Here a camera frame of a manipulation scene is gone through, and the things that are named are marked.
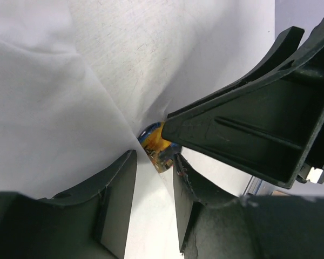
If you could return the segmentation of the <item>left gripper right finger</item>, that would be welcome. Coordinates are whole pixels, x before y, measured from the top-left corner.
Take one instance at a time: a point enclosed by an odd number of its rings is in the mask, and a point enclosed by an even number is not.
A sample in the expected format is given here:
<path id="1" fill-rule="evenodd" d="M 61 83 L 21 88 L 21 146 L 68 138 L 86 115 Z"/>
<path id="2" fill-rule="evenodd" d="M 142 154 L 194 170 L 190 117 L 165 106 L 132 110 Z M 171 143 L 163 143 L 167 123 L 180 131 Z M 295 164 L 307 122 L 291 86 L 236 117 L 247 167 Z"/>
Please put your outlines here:
<path id="1" fill-rule="evenodd" d="M 173 158 L 179 249 L 185 258 L 324 258 L 324 197 L 236 197 Z"/>

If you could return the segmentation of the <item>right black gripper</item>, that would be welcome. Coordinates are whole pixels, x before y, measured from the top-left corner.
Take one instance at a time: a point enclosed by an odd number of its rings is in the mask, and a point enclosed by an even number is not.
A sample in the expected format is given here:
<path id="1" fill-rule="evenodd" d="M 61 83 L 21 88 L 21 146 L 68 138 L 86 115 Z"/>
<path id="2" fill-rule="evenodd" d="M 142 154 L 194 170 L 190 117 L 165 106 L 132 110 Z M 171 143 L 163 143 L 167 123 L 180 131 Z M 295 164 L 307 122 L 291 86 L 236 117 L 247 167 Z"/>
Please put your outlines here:
<path id="1" fill-rule="evenodd" d="M 285 29 L 279 33 L 275 42 L 263 59 L 247 74 L 220 90 L 168 114 L 167 118 L 170 119 L 175 117 L 185 111 L 267 75 L 298 49 L 304 33 L 304 29 L 296 26 L 291 26 L 290 28 Z M 313 56 L 305 66 L 297 69 L 297 75 L 300 79 L 304 79 L 317 90 L 324 90 L 324 18 L 319 25 L 311 31 L 308 39 L 303 43 L 302 47 L 307 47 L 311 50 Z M 324 183 L 324 120 L 307 155 L 306 164 L 313 168 L 311 173 L 315 176 L 314 180 L 308 179 L 308 181 L 313 183 Z"/>

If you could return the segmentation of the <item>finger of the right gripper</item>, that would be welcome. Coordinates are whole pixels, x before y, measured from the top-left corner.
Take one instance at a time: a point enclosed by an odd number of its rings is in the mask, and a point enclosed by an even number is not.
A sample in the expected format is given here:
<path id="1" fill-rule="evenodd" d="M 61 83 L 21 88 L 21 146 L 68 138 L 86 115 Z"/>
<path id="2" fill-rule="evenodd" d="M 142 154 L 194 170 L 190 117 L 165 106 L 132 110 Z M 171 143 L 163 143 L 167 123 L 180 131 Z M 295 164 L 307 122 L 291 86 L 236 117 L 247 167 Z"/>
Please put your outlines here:
<path id="1" fill-rule="evenodd" d="M 170 118 L 162 136 L 289 189 L 303 166 L 324 168 L 324 68 L 214 98 Z"/>

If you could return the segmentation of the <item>white t-shirt with flower print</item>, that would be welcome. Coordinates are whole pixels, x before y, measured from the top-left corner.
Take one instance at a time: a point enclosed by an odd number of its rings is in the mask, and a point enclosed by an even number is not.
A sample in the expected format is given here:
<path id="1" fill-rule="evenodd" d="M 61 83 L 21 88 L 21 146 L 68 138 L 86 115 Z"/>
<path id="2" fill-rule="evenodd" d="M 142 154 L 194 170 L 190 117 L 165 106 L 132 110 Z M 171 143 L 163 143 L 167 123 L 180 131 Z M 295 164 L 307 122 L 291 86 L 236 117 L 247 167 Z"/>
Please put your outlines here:
<path id="1" fill-rule="evenodd" d="M 0 1 L 0 191 L 50 198 L 135 149 L 125 258 L 182 258 L 137 136 L 251 70 L 274 22 L 274 1 Z"/>

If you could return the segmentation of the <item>round orange blue brooch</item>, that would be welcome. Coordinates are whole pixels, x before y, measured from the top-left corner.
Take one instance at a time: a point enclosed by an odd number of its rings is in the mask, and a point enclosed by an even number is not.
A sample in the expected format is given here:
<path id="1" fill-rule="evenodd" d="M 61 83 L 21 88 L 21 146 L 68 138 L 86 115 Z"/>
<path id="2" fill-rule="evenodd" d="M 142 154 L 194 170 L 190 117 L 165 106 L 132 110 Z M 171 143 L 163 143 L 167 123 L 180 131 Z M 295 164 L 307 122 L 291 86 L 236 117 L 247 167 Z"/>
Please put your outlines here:
<path id="1" fill-rule="evenodd" d="M 167 171 L 173 165 L 173 156 L 181 153 L 182 146 L 162 138 L 165 122 L 155 122 L 146 127 L 138 141 L 158 173 Z"/>

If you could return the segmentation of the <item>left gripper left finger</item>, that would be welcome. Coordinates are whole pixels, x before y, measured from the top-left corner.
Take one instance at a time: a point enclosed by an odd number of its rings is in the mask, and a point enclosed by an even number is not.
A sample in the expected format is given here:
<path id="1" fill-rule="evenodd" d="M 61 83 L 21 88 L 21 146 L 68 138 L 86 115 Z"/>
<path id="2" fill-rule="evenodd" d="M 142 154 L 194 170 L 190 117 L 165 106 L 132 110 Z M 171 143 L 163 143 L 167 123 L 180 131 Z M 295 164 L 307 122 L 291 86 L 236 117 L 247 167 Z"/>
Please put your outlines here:
<path id="1" fill-rule="evenodd" d="M 0 192 L 0 258 L 123 258 L 136 172 L 130 150 L 50 199 Z"/>

